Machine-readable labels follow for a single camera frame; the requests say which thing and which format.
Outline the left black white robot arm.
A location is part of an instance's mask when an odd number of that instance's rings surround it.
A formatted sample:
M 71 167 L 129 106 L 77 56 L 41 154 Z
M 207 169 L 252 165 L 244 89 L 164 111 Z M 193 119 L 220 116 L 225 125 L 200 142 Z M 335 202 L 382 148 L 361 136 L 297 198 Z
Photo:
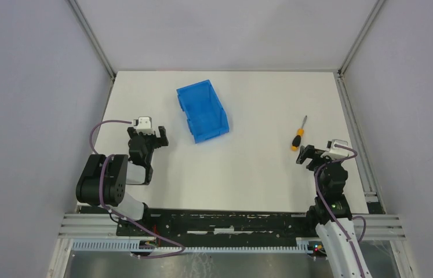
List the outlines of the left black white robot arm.
M 151 165 L 154 151 L 169 145 L 164 126 L 159 135 L 148 134 L 136 127 L 128 128 L 129 153 L 108 158 L 92 154 L 76 186 L 76 198 L 92 207 L 100 206 L 121 218 L 141 220 L 147 205 L 126 193 L 127 185 L 148 185 L 151 182 Z

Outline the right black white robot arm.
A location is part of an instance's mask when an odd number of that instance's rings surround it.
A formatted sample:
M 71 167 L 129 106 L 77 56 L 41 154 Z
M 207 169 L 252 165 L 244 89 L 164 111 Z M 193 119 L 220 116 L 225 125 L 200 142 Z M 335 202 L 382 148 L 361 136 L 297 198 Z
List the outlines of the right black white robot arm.
M 342 163 L 354 159 L 357 151 L 338 140 L 326 150 L 302 146 L 296 162 L 309 160 L 307 170 L 314 175 L 315 203 L 305 214 L 326 253 L 334 277 L 371 277 L 359 243 L 364 235 L 354 229 L 354 216 L 344 194 L 348 171 Z

